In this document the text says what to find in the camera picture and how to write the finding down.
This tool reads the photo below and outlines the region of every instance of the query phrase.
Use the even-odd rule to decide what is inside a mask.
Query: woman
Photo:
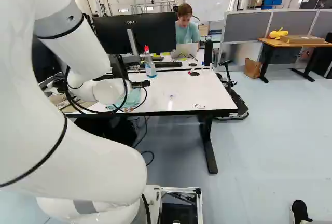
[[[197,26],[190,22],[191,16],[192,7],[189,4],[184,3],[178,7],[178,20],[175,22],[176,43],[198,43],[197,50],[199,50],[200,34]]]

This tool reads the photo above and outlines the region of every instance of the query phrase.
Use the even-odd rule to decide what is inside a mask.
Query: laptop
[[[190,44],[177,44],[176,45],[176,51],[171,52],[172,58],[178,58],[178,57],[188,57],[188,58],[194,58],[197,55],[197,48],[198,43],[190,43]]]

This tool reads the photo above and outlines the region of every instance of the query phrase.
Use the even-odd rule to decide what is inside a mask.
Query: blue bin
[[[281,5],[282,0],[273,0],[273,5]]]
[[[272,5],[263,5],[261,7],[262,10],[272,10]]]
[[[263,5],[273,5],[273,0],[264,0]]]

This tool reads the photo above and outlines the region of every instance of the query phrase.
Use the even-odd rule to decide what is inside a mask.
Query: dell monitor
[[[94,17],[97,37],[108,54],[132,53],[127,29],[132,29],[137,51],[170,52],[176,49],[174,12]]]

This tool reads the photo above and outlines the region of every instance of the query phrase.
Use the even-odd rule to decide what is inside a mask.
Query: computer monitor
[[[151,53],[176,49],[174,12],[94,17],[97,37],[108,54],[132,53],[127,29],[132,29],[137,51],[149,45]]]
[[[56,55],[35,36],[32,40],[32,67],[38,83],[61,71]]]

